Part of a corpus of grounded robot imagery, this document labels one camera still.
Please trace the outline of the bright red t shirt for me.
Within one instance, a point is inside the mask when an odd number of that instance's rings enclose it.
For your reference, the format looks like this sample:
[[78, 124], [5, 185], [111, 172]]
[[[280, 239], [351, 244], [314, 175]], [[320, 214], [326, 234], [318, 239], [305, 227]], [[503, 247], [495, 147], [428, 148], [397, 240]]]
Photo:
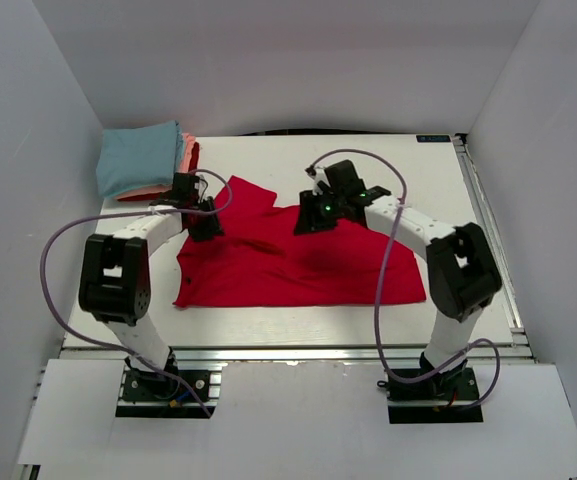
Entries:
[[276, 193], [233, 176], [216, 197], [224, 235], [187, 239], [177, 255], [181, 282], [174, 302], [188, 307], [371, 305], [380, 268], [382, 303], [426, 299], [413, 252], [342, 220], [332, 231], [296, 236], [299, 208], [278, 207]]

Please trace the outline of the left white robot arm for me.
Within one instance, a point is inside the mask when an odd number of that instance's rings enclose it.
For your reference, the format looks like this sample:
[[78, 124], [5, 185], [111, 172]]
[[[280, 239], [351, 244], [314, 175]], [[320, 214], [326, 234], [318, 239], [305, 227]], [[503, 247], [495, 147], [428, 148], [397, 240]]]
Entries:
[[111, 234], [93, 234], [85, 243], [79, 306], [104, 324], [128, 354], [128, 366], [147, 372], [145, 387], [167, 399], [179, 387], [171, 368], [172, 350], [148, 314], [152, 300], [150, 257], [186, 232], [196, 242], [224, 234], [215, 199], [205, 194], [204, 169], [174, 175], [171, 189], [144, 213]]

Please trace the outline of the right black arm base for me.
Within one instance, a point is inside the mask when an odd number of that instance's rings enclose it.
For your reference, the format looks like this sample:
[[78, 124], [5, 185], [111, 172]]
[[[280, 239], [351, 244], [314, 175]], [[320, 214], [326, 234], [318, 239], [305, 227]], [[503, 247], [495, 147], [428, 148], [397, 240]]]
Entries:
[[386, 394], [391, 425], [467, 424], [484, 421], [474, 370], [461, 366], [418, 383], [377, 382]]

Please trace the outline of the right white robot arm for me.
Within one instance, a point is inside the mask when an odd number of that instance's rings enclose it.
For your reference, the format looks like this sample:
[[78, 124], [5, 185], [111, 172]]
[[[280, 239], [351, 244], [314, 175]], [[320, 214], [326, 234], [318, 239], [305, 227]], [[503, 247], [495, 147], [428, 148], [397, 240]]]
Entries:
[[403, 384], [419, 383], [431, 398], [445, 397], [456, 385], [454, 372], [464, 368], [476, 344], [471, 336], [477, 320], [502, 287], [483, 229], [475, 223], [452, 226], [409, 206], [404, 194], [367, 187], [349, 160], [328, 167], [312, 164], [306, 173], [313, 185], [299, 195], [295, 234], [330, 231], [348, 220], [386, 236], [388, 250], [401, 244], [425, 261], [436, 316], [420, 373], [387, 374]]

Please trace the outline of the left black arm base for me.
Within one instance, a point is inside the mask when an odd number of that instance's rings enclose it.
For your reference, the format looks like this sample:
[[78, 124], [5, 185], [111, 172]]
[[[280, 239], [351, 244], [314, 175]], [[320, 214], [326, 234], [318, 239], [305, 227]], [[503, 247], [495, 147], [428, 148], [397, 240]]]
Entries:
[[216, 371], [181, 369], [173, 365], [173, 374], [188, 386], [154, 372], [124, 367], [115, 409], [117, 418], [133, 419], [207, 419], [198, 402], [213, 413], [218, 397]]

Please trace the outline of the folded dark red t shirt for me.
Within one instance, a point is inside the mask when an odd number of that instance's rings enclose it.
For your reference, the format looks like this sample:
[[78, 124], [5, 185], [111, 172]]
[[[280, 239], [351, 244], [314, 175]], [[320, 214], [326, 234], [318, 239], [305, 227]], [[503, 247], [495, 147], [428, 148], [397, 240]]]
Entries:
[[[196, 140], [191, 141], [190, 145], [184, 148], [183, 157], [177, 168], [177, 173], [188, 173], [190, 170], [195, 169], [199, 163], [199, 152], [200, 144]], [[162, 193], [169, 191], [171, 187], [171, 184], [142, 187], [122, 193], [115, 197], [115, 200], [119, 202], [154, 200]]]

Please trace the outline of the folded pink t shirt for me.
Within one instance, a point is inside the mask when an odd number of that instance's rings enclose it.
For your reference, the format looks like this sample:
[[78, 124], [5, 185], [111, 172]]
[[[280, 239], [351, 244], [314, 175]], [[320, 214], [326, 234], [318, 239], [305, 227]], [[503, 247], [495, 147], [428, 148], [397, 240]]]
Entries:
[[[193, 148], [197, 143], [197, 139], [192, 134], [180, 133], [178, 135], [178, 140], [179, 150], [177, 153], [173, 173], [187, 173], [190, 170], [191, 164], [193, 162]], [[171, 186], [171, 178], [158, 182], [141, 182], [140, 184], [125, 188], [120, 193], [115, 194], [113, 199], [119, 201], [129, 201], [131, 198], [153, 196], [169, 190]]]

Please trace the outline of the folded light blue t shirt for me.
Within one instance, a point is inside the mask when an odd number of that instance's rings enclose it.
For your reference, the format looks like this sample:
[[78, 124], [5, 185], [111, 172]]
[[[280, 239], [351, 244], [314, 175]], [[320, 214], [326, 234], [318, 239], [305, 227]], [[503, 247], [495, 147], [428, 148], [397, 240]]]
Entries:
[[182, 137], [178, 123], [132, 129], [104, 129], [96, 167], [102, 198], [145, 187], [170, 184], [180, 162]]

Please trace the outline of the blue label sticker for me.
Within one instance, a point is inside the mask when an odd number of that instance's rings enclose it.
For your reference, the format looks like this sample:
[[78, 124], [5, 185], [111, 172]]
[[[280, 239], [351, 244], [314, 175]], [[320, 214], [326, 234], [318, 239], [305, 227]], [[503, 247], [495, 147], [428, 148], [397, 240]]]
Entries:
[[451, 143], [452, 139], [449, 135], [441, 134], [419, 134], [416, 135], [418, 143]]

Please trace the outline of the aluminium table frame rail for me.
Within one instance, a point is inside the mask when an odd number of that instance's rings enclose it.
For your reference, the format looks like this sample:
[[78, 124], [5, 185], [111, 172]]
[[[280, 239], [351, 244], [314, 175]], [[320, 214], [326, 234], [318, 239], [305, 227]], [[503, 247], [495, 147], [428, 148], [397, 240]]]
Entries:
[[[532, 350], [527, 344], [497, 347], [500, 357], [508, 361], [534, 361]], [[388, 361], [416, 362], [421, 348], [389, 348], [384, 350]], [[378, 360], [376, 349], [370, 348], [280, 348], [280, 349], [182, 349], [174, 350], [179, 361], [308, 361], [308, 360]], [[124, 353], [98, 348], [64, 348], [62, 359], [119, 359]], [[471, 360], [494, 360], [491, 347], [475, 347], [469, 352]]]

